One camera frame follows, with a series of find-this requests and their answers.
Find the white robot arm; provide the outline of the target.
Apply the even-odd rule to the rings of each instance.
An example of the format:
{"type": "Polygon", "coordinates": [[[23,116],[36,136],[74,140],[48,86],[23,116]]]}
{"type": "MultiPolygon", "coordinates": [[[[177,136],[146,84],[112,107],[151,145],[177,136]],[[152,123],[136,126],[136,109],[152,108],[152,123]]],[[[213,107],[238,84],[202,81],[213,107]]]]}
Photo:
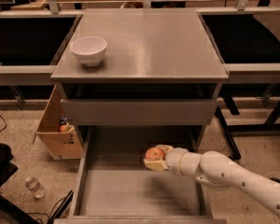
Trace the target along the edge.
{"type": "Polygon", "coordinates": [[[154,171],[189,176],[208,187],[234,187],[280,217],[280,183],[246,170],[219,152],[199,154],[156,145],[147,150],[144,164],[154,171]]]}

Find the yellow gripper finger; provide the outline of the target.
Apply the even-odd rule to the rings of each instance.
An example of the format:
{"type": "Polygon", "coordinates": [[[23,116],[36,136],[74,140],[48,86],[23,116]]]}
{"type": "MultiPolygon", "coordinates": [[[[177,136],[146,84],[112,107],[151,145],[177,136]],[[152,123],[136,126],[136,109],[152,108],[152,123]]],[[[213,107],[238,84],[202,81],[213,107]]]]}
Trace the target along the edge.
{"type": "Polygon", "coordinates": [[[168,166],[165,164],[163,160],[151,161],[144,159],[144,164],[146,168],[157,171],[157,172],[164,172],[168,170],[168,166]]]}
{"type": "Polygon", "coordinates": [[[165,155],[167,155],[172,149],[172,146],[168,146],[168,145],[156,145],[156,148],[161,149],[165,155]]]}

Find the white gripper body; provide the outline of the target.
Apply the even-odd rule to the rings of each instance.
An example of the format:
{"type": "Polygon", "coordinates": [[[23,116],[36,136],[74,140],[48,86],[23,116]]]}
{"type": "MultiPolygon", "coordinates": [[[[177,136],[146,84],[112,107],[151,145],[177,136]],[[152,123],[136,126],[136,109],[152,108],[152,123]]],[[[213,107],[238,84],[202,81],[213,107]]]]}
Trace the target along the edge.
{"type": "Polygon", "coordinates": [[[173,148],[165,156],[165,164],[168,170],[173,175],[184,175],[181,167],[183,157],[188,153],[184,148],[173,148]]]}

